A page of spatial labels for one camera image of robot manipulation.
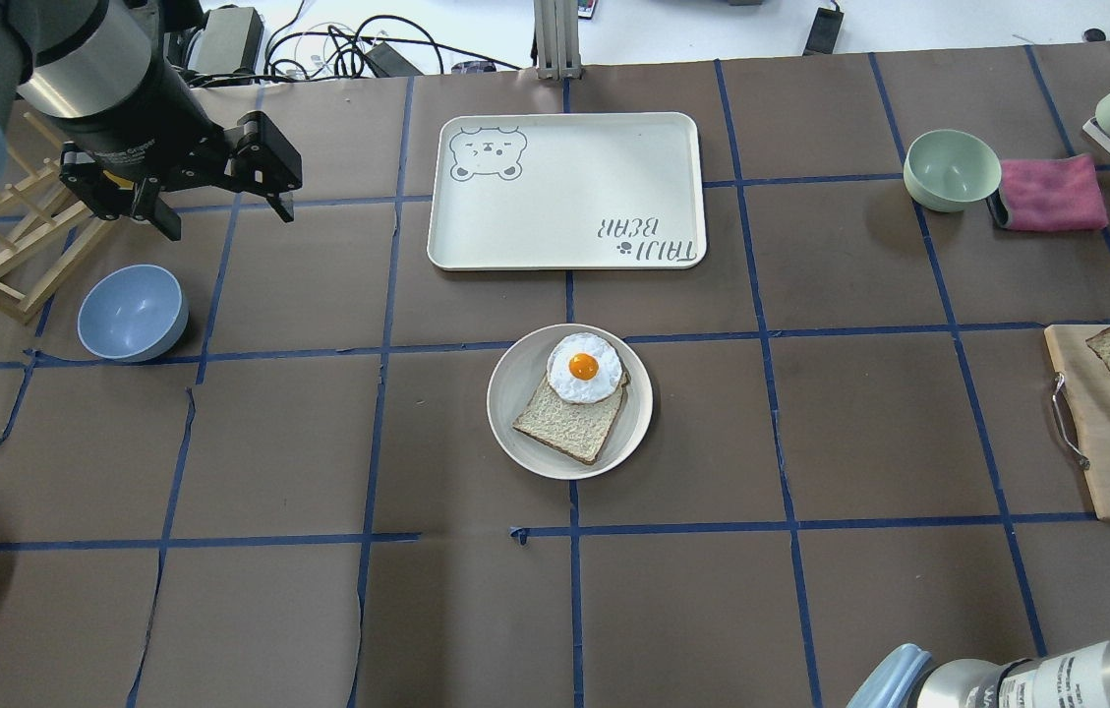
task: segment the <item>brown table surface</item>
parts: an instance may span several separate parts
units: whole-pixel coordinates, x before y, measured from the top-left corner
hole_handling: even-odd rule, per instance
[[[936,127],[1108,165],[1080,125],[1109,89],[1101,43],[201,92],[303,153],[296,220],[196,190],[181,243],[124,223],[38,330],[0,315],[0,705],[340,707],[357,595],[360,707],[838,707],[905,641],[1108,639],[1110,524],[1041,327],[1110,323],[1110,224],[999,232],[919,211],[899,171]],[[428,263],[443,122],[565,109],[694,118],[706,260]],[[182,280],[189,335],[88,358],[82,295],[141,261]],[[567,318],[626,337],[658,403],[574,485],[484,416],[505,346]]]

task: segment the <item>green bowl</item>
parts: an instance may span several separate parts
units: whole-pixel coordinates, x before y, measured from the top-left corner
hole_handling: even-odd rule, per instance
[[[1000,159],[959,130],[932,130],[908,146],[905,189],[927,210],[959,212],[1000,186]]]

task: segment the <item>plate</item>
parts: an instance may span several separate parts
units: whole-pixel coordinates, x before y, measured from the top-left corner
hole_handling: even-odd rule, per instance
[[[705,254],[699,135],[684,113],[457,117],[442,129],[437,267],[689,269]]]
[[[582,465],[567,454],[537,443],[536,439],[511,427],[521,411],[528,406],[533,392],[546,377],[546,360],[555,345],[569,334],[587,332],[596,334],[615,346],[620,363],[629,372],[629,385],[625,386],[625,402],[616,417],[612,432],[604,443],[603,453],[594,465]],[[620,337],[581,324],[551,325],[542,327],[515,342],[497,360],[493,375],[488,377],[486,407],[488,426],[497,444],[526,471],[535,472],[543,478],[586,479],[613,469],[637,448],[649,427],[654,401],[649,388],[649,375],[636,351]]]

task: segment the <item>rectangular tray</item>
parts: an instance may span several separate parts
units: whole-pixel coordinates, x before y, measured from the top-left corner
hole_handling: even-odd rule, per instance
[[[442,129],[427,256],[447,271],[689,269],[707,254],[684,113],[460,117]]]

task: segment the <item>label on robot arm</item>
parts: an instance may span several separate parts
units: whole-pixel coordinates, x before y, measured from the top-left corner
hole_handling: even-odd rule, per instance
[[[1000,685],[998,708],[1109,708],[1101,663],[1109,641],[1053,656]]]

